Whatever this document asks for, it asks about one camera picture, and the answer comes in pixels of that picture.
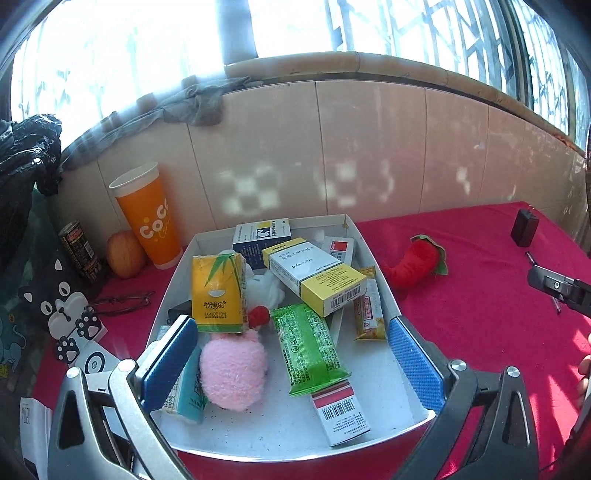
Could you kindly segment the person's right hand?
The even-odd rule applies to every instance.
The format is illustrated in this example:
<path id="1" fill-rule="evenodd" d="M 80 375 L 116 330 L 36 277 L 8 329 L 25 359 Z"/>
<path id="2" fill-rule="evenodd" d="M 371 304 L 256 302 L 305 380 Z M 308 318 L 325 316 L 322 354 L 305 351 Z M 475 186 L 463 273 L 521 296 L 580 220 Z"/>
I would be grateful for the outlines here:
<path id="1" fill-rule="evenodd" d="M 579 409 L 582 408 L 585 396 L 587 392 L 587 388 L 589 386 L 590 381 L 590 364 L 591 364 L 591 355 L 587 354 L 583 357 L 581 362 L 578 366 L 578 374 L 580 375 L 580 380 L 576 387 L 576 397 L 577 397 L 577 407 Z"/>

